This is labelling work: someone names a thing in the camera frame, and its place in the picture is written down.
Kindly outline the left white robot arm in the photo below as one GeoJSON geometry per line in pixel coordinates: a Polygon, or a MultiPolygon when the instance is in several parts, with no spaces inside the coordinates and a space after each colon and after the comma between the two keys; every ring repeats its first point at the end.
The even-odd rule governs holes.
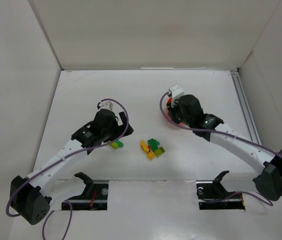
{"type": "Polygon", "coordinates": [[[126,110],[115,114],[110,109],[100,109],[94,119],[79,128],[45,165],[26,177],[18,175],[11,181],[7,208],[14,209],[17,217],[22,216],[29,224],[36,225],[53,206],[73,197],[91,196],[94,181],[83,172],[61,184],[56,182],[93,150],[129,136],[133,131],[126,110]]]}

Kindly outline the yellow curved lego brick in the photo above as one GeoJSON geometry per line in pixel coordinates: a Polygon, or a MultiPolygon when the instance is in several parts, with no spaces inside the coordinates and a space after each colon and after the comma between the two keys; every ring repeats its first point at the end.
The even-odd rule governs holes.
{"type": "Polygon", "coordinates": [[[141,148],[145,153],[149,152],[149,149],[147,147],[147,143],[144,140],[141,141],[141,148]]]}

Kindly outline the orange divided round container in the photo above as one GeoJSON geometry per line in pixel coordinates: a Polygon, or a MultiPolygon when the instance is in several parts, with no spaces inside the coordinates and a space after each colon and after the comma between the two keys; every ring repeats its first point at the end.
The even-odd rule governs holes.
{"type": "Polygon", "coordinates": [[[170,98],[168,97],[165,104],[164,116],[177,127],[192,128],[195,122],[195,115],[191,110],[193,102],[194,98],[192,96],[183,95],[175,102],[176,105],[171,107],[170,98]]]}

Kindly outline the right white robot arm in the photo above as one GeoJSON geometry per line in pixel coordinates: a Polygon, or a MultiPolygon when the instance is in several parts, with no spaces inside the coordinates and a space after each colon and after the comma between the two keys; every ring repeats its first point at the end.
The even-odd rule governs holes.
{"type": "Polygon", "coordinates": [[[257,199],[270,205],[282,197],[282,150],[275,152],[243,138],[221,118],[204,113],[200,101],[191,94],[168,91],[164,95],[168,101],[160,110],[170,123],[224,148],[254,170],[228,180],[223,179],[228,173],[224,170],[215,179],[198,183],[201,200],[218,203],[236,194],[257,192],[257,199]]]}

